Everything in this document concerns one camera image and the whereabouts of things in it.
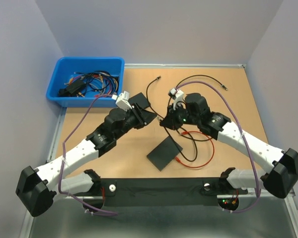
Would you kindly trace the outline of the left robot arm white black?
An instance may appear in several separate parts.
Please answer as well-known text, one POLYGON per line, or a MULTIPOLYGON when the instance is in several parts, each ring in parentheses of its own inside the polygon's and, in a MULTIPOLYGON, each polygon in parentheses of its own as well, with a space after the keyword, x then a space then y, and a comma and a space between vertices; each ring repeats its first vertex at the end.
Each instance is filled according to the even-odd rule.
POLYGON ((64 150, 62 156, 35 169, 31 166, 24 168, 16 187, 17 197, 32 217, 38 217, 62 195, 74 196, 82 192, 96 195, 101 184, 100 177, 93 170, 69 179, 64 177, 109 152, 131 129, 141 129, 155 118, 155 113, 138 104, 132 104, 127 110, 113 108, 104 122, 73 149, 64 150))

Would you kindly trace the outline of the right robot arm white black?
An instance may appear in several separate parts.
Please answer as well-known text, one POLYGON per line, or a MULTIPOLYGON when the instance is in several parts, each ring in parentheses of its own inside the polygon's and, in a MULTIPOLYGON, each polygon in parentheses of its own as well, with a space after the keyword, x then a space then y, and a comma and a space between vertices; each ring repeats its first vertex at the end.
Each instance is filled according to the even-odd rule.
POLYGON ((200 132, 222 142, 246 156, 261 170, 243 171, 229 169, 229 174, 219 180, 219 189, 231 193, 236 188, 264 189, 277 198, 286 198, 298 181, 298 152, 271 146, 240 129, 227 116, 212 112, 205 97, 199 93, 185 95, 179 89, 168 93, 174 102, 167 107, 160 126, 177 130, 184 124, 196 126, 200 132))

